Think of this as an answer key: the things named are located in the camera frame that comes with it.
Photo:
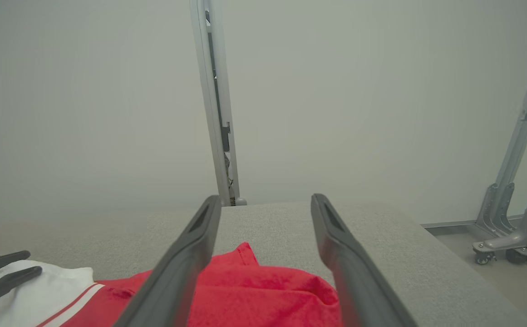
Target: clothing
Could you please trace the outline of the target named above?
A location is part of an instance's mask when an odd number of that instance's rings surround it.
[[[41,275],[0,297],[0,327],[35,327],[80,297],[85,289],[91,291],[82,298],[89,300],[88,295],[103,287],[94,283],[91,268],[64,269],[32,260],[6,265],[0,269],[0,278],[35,266],[41,267]]]
[[[39,327],[111,327],[151,271],[88,285]],[[247,243],[215,256],[199,274],[190,327],[341,326],[338,296],[304,271],[264,267]]]

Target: gray table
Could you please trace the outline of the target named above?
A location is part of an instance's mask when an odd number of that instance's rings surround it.
[[[399,211],[377,203],[334,207],[419,325],[527,326],[527,317],[491,284]],[[128,277],[152,269],[193,214],[0,221],[0,254],[30,250],[34,260],[93,267],[95,279]],[[309,203],[223,208],[215,254],[241,242],[249,242],[261,265],[302,269],[334,283],[317,252]]]

